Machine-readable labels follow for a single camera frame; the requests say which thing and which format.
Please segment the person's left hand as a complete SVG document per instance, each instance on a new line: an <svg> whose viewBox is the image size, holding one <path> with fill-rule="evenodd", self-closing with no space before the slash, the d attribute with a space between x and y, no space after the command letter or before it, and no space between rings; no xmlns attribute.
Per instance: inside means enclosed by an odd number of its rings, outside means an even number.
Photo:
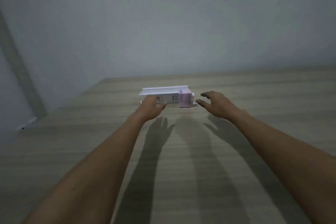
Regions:
<svg viewBox="0 0 336 224"><path fill-rule="evenodd" d="M161 114L161 112L157 112L158 99L157 95L147 95L135 111L135 117L143 123L157 118Z"/></svg>

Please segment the pink plug adapter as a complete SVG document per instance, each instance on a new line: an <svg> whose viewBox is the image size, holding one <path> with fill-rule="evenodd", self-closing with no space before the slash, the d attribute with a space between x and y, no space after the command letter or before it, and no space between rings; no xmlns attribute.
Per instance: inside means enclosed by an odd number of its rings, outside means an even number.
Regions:
<svg viewBox="0 0 336 224"><path fill-rule="evenodd" d="M189 89L179 90L179 108L190 108L194 104L194 94Z"/></svg>

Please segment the person's left forearm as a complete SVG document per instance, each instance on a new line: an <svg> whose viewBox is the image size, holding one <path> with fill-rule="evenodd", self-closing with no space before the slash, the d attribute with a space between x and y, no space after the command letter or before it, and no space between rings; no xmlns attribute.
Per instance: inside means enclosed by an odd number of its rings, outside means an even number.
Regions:
<svg viewBox="0 0 336 224"><path fill-rule="evenodd" d="M110 224L145 117L132 114L81 160L22 224Z"/></svg>

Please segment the person's right forearm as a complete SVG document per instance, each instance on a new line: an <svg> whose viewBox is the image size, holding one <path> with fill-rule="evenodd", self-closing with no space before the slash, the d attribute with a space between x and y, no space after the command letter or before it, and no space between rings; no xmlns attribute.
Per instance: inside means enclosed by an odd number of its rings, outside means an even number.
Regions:
<svg viewBox="0 0 336 224"><path fill-rule="evenodd" d="M336 224L336 157L242 110L225 113L315 224Z"/></svg>

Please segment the person's right hand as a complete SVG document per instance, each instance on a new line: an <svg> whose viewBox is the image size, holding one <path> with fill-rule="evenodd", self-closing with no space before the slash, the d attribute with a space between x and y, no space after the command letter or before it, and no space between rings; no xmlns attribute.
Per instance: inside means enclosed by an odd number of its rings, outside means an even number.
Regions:
<svg viewBox="0 0 336 224"><path fill-rule="evenodd" d="M202 97L210 100L211 110L207 110L213 116L232 121L245 111L235 106L224 94L216 91L201 93Z"/></svg>

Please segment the white power strip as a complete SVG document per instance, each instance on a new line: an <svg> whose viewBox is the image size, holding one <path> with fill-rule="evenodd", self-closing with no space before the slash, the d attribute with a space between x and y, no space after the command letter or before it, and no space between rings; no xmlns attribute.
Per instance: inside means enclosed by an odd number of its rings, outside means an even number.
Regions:
<svg viewBox="0 0 336 224"><path fill-rule="evenodd" d="M189 89L189 87L188 85L147 87L147 88L142 88L141 92L138 95L139 96L157 95L159 98L157 100L157 104L167 102L168 104L176 104L179 107L179 90L180 89ZM194 104L192 107L196 107L197 105L198 104L195 102L195 94L194 94Z"/></svg>

